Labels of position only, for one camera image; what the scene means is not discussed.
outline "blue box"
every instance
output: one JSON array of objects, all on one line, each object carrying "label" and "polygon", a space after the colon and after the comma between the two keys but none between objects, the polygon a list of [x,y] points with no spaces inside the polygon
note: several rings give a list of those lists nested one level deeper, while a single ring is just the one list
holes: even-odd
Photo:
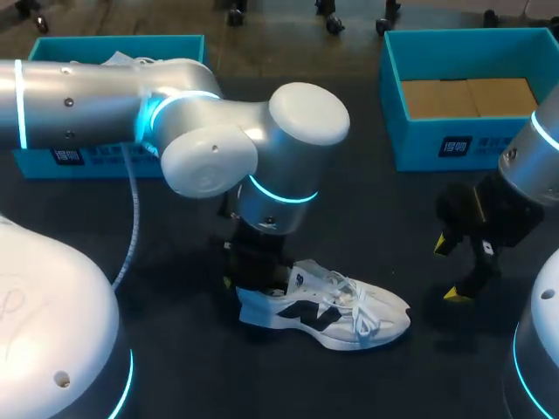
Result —
[{"label": "blue box", "polygon": [[[559,45],[548,29],[387,32],[379,82],[397,170],[496,168],[529,116],[412,119],[403,81],[504,78],[525,78],[536,101],[545,100],[559,81]],[[441,153],[457,139],[465,153]]]},{"label": "blue box", "polygon": [[[207,65],[203,35],[40,38],[31,61],[79,61],[102,64],[116,51],[132,58],[190,58]],[[16,162],[27,179],[96,179],[128,177],[121,146],[80,150],[18,150]],[[161,177],[159,160],[141,146],[131,146],[138,177]]]}]

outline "black table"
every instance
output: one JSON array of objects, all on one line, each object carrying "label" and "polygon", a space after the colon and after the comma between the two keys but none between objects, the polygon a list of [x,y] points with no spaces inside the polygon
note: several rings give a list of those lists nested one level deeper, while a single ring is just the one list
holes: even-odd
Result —
[{"label": "black table", "polygon": [[[286,81],[221,83],[228,97],[262,100]],[[341,354],[296,331],[239,325],[207,245],[209,234],[232,231],[215,216],[218,200],[182,199],[162,181],[143,181],[140,247],[118,291],[136,363],[123,418],[504,418],[502,363],[535,274],[557,246],[559,218],[549,215],[504,252],[503,279],[473,306],[442,304],[472,258],[468,246],[450,258],[432,254],[434,199],[447,182],[481,174],[397,174],[376,80],[309,81],[338,95],[352,125],[287,248],[404,298],[410,332],[389,347]],[[0,210],[85,252],[113,278],[131,228],[127,182],[25,182],[10,155],[0,157]]]}]

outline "screw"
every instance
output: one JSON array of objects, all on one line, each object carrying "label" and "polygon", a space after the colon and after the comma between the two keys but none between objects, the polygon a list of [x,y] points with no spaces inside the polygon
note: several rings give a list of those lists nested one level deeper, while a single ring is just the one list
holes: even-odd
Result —
[{"label": "screw", "polygon": [[507,160],[514,160],[516,158],[517,151],[518,150],[516,148],[511,148],[510,150],[508,150],[507,154],[505,155]]}]

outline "sneaker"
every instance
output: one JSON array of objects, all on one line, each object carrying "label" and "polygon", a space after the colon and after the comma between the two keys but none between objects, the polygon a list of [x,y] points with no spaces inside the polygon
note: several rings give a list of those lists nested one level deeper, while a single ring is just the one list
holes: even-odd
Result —
[{"label": "sneaker", "polygon": [[299,329],[324,347],[358,351],[398,338],[410,326],[405,301],[377,286],[328,271],[313,260],[294,265],[286,292],[237,288],[239,319],[270,329]]}]

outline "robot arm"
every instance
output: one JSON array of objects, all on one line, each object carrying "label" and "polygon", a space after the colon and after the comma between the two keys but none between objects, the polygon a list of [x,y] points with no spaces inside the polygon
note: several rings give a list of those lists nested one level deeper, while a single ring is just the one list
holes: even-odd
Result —
[{"label": "robot arm", "polygon": [[502,153],[496,173],[475,187],[449,185],[438,197],[444,228],[435,253],[448,255],[468,237],[475,256],[473,271],[447,299],[474,298],[490,278],[500,275],[500,250],[515,247],[543,220],[544,208],[559,203],[558,105],[559,86]]},{"label": "robot arm", "polygon": [[224,100],[211,71],[188,59],[4,61],[0,80],[1,148],[148,142],[176,193],[217,196],[242,182],[239,215],[275,235],[296,229],[349,130],[345,106],[318,86],[285,85],[268,102]]}]

